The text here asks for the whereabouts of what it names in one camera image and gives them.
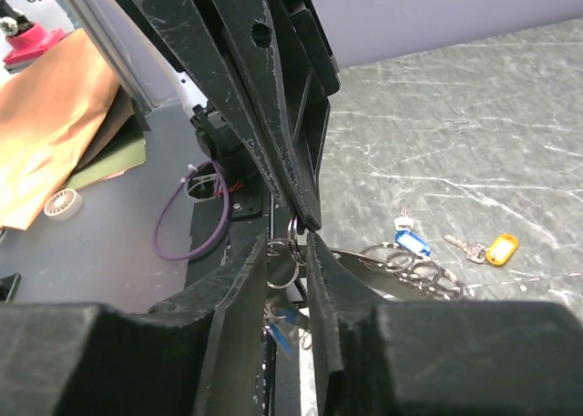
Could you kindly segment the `round metal key organizer disc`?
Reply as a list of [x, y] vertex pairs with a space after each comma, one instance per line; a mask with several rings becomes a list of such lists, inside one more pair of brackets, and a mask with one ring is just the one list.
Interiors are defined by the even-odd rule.
[[[293, 274], [290, 281], [285, 284], [274, 284], [267, 281], [270, 289], [284, 290], [291, 285], [300, 283], [300, 273], [305, 268], [305, 260], [301, 257], [300, 245], [297, 241], [297, 217], [291, 219], [288, 224], [286, 239], [273, 239], [268, 242], [268, 257], [279, 257], [276, 246], [286, 246], [290, 250], [291, 258], [296, 260], [293, 266]], [[385, 259], [378, 259], [366, 255], [374, 249], [387, 249], [390, 253]], [[460, 299], [473, 299], [474, 292], [467, 287], [453, 272], [443, 268], [428, 257], [416, 255], [396, 243], [380, 243], [363, 249], [360, 253], [331, 249], [333, 256], [351, 274], [362, 281], [384, 299], [405, 300], [415, 291], [415, 296], [431, 299], [454, 301]], [[268, 301], [264, 311], [271, 314], [284, 314], [291, 310], [299, 315], [298, 327], [310, 333], [307, 316], [291, 307], [275, 307], [275, 301]]]

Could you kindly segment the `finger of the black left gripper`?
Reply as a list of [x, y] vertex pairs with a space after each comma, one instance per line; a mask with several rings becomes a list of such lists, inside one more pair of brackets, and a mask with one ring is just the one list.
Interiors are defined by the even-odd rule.
[[307, 229], [322, 225], [318, 176], [338, 66], [312, 0], [210, 0], [220, 22], [218, 110], [270, 192]]
[[287, 120], [281, 60], [267, 0], [131, 0], [168, 51], [225, 117], [288, 207], [288, 157], [277, 152]]

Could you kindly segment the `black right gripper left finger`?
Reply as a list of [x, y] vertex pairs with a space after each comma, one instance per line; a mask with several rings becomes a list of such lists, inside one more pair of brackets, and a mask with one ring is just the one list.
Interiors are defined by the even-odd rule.
[[267, 239], [146, 314], [104, 304], [1, 308], [4, 415], [249, 415]]

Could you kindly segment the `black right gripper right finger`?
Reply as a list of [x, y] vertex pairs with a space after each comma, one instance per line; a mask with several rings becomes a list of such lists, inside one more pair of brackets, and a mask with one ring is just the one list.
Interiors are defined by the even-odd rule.
[[579, 415], [582, 326], [541, 301], [390, 301], [307, 238], [321, 415]]

